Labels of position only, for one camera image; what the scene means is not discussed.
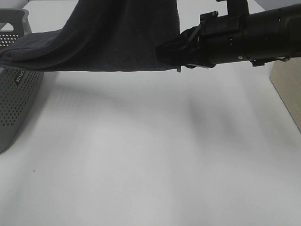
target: cardboard box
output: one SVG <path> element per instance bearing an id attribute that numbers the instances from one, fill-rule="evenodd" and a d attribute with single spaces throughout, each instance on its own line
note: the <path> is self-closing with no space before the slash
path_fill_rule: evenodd
<path id="1" fill-rule="evenodd" d="M 275 62 L 270 80 L 301 132 L 301 58 Z"/>

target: perforated basket wall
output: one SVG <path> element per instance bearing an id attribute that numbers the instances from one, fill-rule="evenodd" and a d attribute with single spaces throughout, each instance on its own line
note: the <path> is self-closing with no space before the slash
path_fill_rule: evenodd
<path id="1" fill-rule="evenodd" d="M 0 23 L 12 24 L 14 30 L 0 31 L 0 49 L 30 33 L 26 10 L 0 9 Z M 14 140 L 24 122 L 43 79 L 41 72 L 0 69 L 0 152 Z"/>

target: basket handle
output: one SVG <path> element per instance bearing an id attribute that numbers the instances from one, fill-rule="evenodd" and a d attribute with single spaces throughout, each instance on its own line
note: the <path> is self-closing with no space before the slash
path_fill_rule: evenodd
<path id="1" fill-rule="evenodd" d="M 0 23 L 9 23 L 14 28 L 14 33 L 20 36 L 31 33 L 31 29 L 28 22 L 29 12 L 25 9 L 0 9 Z"/>

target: towel fold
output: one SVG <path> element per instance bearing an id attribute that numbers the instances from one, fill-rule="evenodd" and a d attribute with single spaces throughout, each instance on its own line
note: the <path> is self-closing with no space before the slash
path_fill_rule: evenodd
<path id="1" fill-rule="evenodd" d="M 0 66 L 28 71 L 159 71 L 155 48 L 179 35 L 176 0 L 79 0 L 58 31 L 26 35 Z"/>

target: ventilation holes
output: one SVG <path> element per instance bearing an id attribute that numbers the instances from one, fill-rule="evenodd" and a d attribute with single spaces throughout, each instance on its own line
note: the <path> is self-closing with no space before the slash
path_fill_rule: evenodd
<path id="1" fill-rule="evenodd" d="M 0 126 L 14 125 L 40 77 L 40 72 L 27 72 L 17 86 L 15 77 L 18 73 L 20 71 L 16 69 L 5 69 L 0 73 Z"/>
<path id="2" fill-rule="evenodd" d="M 10 44 L 13 44 L 19 38 L 18 34 L 12 34 L 1 32 L 0 33 L 0 47 L 7 47 Z"/>

